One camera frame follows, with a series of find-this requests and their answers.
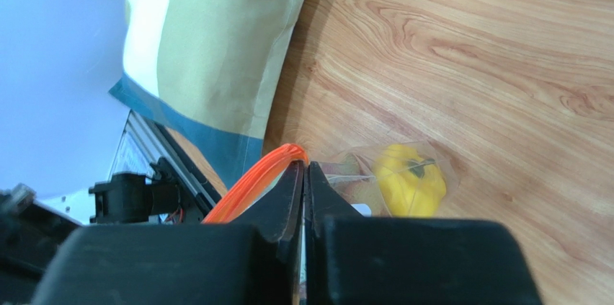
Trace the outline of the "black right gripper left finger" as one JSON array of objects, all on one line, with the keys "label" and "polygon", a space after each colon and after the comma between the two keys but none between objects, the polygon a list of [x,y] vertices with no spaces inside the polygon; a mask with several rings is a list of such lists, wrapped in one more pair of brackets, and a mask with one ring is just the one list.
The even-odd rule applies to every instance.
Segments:
[{"label": "black right gripper left finger", "polygon": [[298,304],[303,183],[227,224],[98,225],[73,232],[34,304]]}]

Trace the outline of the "yellow fake bell pepper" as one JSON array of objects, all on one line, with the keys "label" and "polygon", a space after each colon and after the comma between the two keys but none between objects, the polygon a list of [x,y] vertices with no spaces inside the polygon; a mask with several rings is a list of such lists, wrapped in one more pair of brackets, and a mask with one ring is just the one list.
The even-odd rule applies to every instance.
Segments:
[{"label": "yellow fake bell pepper", "polygon": [[372,165],[384,203],[392,216],[434,216],[447,186],[433,158],[403,144],[387,146]]}]

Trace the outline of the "clear zip top bag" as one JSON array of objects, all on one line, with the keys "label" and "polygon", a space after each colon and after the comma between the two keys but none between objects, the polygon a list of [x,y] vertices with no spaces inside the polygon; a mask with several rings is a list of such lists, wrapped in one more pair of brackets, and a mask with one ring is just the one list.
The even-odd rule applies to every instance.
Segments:
[{"label": "clear zip top bag", "polygon": [[[447,194],[440,206],[457,190],[459,179],[451,161],[434,145],[427,141],[392,144],[413,147],[424,158],[433,158],[437,162],[447,186]],[[242,175],[202,222],[229,223],[248,209],[262,204],[264,197],[273,194],[275,189],[288,187],[290,194],[295,195],[300,190],[310,166],[319,166],[324,174],[325,183],[364,215],[390,217],[392,215],[384,203],[372,172],[372,165],[383,150],[392,144],[359,146],[334,156],[315,159],[308,156],[306,150],[297,144],[287,143],[279,146],[263,156]]]}]

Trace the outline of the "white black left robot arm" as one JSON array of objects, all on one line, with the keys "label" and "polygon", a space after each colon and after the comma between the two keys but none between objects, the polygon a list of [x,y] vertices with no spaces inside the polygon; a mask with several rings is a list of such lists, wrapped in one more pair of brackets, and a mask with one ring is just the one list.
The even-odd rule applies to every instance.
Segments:
[{"label": "white black left robot arm", "polygon": [[[167,159],[151,164],[153,174],[120,172],[89,188],[91,224],[144,223],[168,215],[173,224],[200,221],[208,209]],[[1,191],[1,303],[28,304],[58,248],[80,223],[35,202],[35,191],[19,183]]]}]

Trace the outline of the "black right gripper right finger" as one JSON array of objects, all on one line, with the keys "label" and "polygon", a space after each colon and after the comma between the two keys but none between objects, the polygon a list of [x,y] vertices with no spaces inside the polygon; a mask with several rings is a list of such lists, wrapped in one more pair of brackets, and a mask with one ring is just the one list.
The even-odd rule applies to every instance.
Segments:
[{"label": "black right gripper right finger", "polygon": [[319,164],[306,170],[308,304],[541,304],[525,256],[503,225],[365,217]]}]

